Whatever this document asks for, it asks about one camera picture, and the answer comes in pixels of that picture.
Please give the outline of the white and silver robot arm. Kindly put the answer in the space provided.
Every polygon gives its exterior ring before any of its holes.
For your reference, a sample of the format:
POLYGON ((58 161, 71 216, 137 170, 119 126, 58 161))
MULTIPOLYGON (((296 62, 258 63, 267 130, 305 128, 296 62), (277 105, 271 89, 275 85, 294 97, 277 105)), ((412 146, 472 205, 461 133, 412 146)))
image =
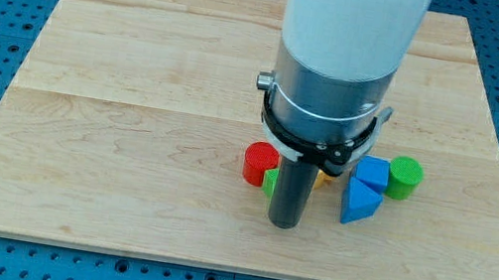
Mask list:
POLYGON ((372 122, 433 0, 288 0, 264 123, 310 143, 372 122))

